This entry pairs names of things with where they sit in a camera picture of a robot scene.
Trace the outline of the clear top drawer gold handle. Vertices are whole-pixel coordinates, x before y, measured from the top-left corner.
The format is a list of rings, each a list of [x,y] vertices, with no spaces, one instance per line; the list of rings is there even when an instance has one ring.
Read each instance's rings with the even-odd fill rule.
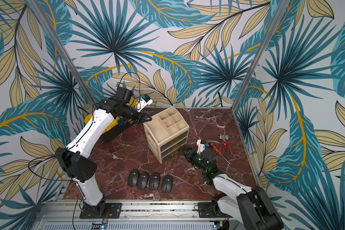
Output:
[[[179,135],[178,137],[173,138],[172,140],[168,141],[166,144],[161,146],[161,149],[166,149],[173,144],[176,144],[182,140],[185,140],[187,138],[187,136],[188,136],[188,131],[186,131],[186,132],[182,133],[181,135]]]

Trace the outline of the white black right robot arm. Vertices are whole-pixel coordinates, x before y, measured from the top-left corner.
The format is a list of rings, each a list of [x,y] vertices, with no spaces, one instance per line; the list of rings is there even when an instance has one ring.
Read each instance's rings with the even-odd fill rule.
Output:
[[[218,168],[214,150],[206,148],[198,153],[193,148],[183,148],[183,154],[196,169],[202,170],[204,181],[221,192],[211,201],[215,215],[228,215],[247,230],[284,229],[284,222],[265,190],[231,179]]]

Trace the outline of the black computer mouse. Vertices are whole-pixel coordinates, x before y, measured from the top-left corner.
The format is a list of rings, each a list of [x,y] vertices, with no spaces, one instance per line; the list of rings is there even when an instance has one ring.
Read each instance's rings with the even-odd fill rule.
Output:
[[[163,193],[170,193],[173,185],[173,177],[171,175],[166,175],[163,178],[161,190]]]
[[[150,175],[148,172],[142,172],[138,177],[136,187],[140,190],[144,190],[149,181],[149,177]]]
[[[138,182],[139,175],[140,175],[140,172],[138,169],[131,170],[129,175],[128,175],[128,180],[127,180],[128,186],[130,186],[130,187],[136,186],[137,182]]]
[[[160,174],[156,172],[152,173],[149,179],[149,189],[152,191],[157,190],[161,179]]]

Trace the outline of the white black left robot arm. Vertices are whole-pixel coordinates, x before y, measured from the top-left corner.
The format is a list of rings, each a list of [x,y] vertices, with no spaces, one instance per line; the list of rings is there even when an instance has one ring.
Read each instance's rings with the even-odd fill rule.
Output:
[[[78,136],[65,148],[56,150],[56,158],[61,168],[78,185],[87,206],[97,208],[101,206],[104,198],[95,178],[97,166],[89,159],[96,142],[117,118],[132,120],[136,124],[151,121],[152,118],[145,118],[143,109],[152,102],[146,94],[140,97],[135,107],[116,97],[102,99]]]

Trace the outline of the clear drawer gold handle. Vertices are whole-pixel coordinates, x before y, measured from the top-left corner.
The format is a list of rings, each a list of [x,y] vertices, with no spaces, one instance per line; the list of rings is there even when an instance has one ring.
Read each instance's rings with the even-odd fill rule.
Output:
[[[179,147],[175,150],[167,150],[167,151],[163,152],[162,153],[162,163],[167,162],[168,160],[172,159],[175,156],[183,154],[185,147],[186,146],[183,145],[182,147]]]
[[[161,149],[166,149],[173,144],[176,144],[182,140],[185,140],[187,138],[187,136],[188,136],[188,131],[186,131],[186,132],[182,133],[181,135],[179,135],[178,137],[173,138],[172,140],[168,141],[166,144],[161,146]]]
[[[184,138],[176,143],[168,143],[162,146],[161,148],[161,157],[164,158],[168,154],[173,153],[174,151],[178,150],[180,147],[186,145],[187,138]]]

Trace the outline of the clear bottom drawer gold handle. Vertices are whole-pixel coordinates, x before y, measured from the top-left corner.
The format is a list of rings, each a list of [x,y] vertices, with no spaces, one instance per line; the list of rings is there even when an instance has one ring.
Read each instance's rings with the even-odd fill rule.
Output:
[[[167,151],[163,152],[162,153],[162,163],[167,162],[168,160],[172,159],[175,156],[183,154],[185,147],[186,146],[183,145],[182,147],[179,147],[175,150],[167,150]]]

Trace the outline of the beige drawer organizer cabinet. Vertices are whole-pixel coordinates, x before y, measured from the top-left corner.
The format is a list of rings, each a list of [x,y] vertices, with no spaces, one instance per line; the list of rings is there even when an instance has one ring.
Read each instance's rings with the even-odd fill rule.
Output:
[[[147,144],[161,164],[161,146],[182,133],[189,132],[189,125],[173,106],[152,116],[152,121],[146,122],[143,125]]]

